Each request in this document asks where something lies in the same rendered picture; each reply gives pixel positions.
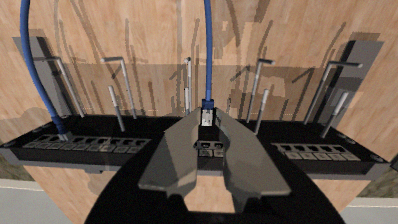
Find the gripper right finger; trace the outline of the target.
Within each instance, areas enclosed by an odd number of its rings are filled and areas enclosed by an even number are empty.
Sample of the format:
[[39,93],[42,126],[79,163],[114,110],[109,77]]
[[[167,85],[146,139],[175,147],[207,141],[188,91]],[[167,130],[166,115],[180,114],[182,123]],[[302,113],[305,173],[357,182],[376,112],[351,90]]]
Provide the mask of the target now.
[[263,136],[217,107],[212,116],[220,129],[224,184],[235,212],[242,213],[247,199],[256,197],[264,214],[294,224],[346,224],[321,189]]

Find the blue network cable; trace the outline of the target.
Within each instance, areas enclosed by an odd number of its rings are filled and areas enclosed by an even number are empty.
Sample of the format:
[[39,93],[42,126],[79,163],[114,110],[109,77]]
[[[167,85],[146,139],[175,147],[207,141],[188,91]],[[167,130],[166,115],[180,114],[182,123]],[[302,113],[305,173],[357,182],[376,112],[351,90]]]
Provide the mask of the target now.
[[[45,92],[45,89],[39,79],[38,73],[35,68],[35,64],[33,61],[30,41],[29,41],[29,7],[31,0],[21,0],[20,7],[20,35],[21,35],[21,43],[22,49],[24,53],[24,58],[27,64],[27,68],[29,70],[30,76],[33,80],[33,83],[43,100],[46,108],[48,109],[51,119],[55,124],[61,124],[62,120],[60,116],[55,111],[48,95]],[[211,17],[211,4],[210,0],[204,0],[204,8],[205,8],[205,22],[206,22],[206,94],[205,100],[211,100],[211,83],[212,83],[212,17]]]

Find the network cable plug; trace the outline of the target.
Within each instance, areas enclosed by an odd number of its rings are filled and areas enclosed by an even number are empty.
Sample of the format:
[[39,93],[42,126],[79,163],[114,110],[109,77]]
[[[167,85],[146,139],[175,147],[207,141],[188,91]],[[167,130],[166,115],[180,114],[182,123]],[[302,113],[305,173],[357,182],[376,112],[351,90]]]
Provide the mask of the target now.
[[202,99],[202,126],[212,126],[212,111],[214,108],[214,99],[206,101]]

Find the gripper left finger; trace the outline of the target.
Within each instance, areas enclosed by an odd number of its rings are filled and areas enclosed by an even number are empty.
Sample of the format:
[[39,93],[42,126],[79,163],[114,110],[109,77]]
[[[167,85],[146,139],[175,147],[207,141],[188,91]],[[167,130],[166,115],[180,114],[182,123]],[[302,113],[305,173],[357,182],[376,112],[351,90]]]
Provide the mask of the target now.
[[[198,107],[134,154],[105,186],[84,224],[129,224],[167,210],[171,194],[184,200],[197,182]],[[197,125],[198,121],[198,125]]]

